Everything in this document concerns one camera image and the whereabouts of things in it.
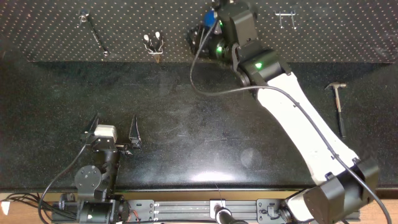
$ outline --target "hammer handle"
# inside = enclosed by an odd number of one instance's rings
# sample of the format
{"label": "hammer handle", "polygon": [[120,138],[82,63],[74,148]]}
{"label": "hammer handle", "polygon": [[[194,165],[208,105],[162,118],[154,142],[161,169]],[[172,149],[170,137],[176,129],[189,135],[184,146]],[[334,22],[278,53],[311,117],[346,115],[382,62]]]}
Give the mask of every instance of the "hammer handle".
{"label": "hammer handle", "polygon": [[344,128],[343,115],[341,111],[338,112],[338,126],[340,128],[341,138],[344,139],[346,137],[346,130]]}

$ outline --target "green light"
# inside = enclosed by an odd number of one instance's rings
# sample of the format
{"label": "green light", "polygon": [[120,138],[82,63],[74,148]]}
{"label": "green light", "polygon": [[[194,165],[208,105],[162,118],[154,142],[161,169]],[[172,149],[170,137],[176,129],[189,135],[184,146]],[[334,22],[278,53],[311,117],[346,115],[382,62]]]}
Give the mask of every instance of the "green light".
{"label": "green light", "polygon": [[256,63],[255,66],[256,68],[260,69],[262,67],[262,63]]}

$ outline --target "hammer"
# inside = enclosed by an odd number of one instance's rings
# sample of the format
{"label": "hammer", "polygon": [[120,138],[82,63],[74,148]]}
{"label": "hammer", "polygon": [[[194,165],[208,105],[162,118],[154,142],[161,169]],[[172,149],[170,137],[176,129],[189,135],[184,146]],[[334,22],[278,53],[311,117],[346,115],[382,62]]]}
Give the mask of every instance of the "hammer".
{"label": "hammer", "polygon": [[341,138],[345,138],[346,137],[346,130],[344,128],[344,123],[343,123],[343,116],[341,115],[341,106],[340,106],[340,99],[338,97],[338,90],[339,88],[345,88],[347,86],[347,84],[345,83],[338,83],[338,82],[334,82],[329,84],[328,86],[326,86],[325,89],[327,89],[328,87],[333,87],[334,91],[335,91],[335,98],[336,98],[336,106],[337,106],[337,111],[338,111],[338,126],[340,128],[340,134],[341,134]]}

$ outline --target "pegboard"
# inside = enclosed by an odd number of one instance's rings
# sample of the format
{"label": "pegboard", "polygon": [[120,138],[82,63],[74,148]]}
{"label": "pegboard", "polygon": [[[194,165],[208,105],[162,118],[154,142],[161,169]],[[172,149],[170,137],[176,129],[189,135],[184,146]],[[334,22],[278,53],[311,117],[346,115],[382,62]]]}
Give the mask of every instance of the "pegboard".
{"label": "pegboard", "polygon": [[[0,32],[29,61],[153,62],[143,35],[163,33],[163,62],[190,62],[186,30],[197,25],[210,0],[3,0]],[[394,62],[398,58],[398,2],[258,1],[256,29],[266,46],[288,62]],[[104,57],[90,30],[78,27],[81,9],[110,51]],[[275,12],[295,11],[282,17]]]}

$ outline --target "black table surface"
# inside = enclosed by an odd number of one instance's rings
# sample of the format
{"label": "black table surface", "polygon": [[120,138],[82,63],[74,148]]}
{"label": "black table surface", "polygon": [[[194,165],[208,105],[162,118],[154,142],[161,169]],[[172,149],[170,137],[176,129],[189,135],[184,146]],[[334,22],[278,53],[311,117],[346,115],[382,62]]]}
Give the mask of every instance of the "black table surface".
{"label": "black table surface", "polygon": [[[80,150],[80,133],[96,112],[127,141],[138,117],[143,147],[121,157],[118,190],[301,189],[314,185],[279,123],[248,91],[194,93],[187,63],[38,62],[4,57],[0,81],[0,191],[43,191]],[[398,81],[395,66],[291,63],[308,99],[338,134],[331,82],[340,91],[347,138],[373,156],[379,187],[398,186]],[[215,63],[199,63],[195,81],[215,91],[237,87]],[[73,190],[85,152],[53,191]]]}

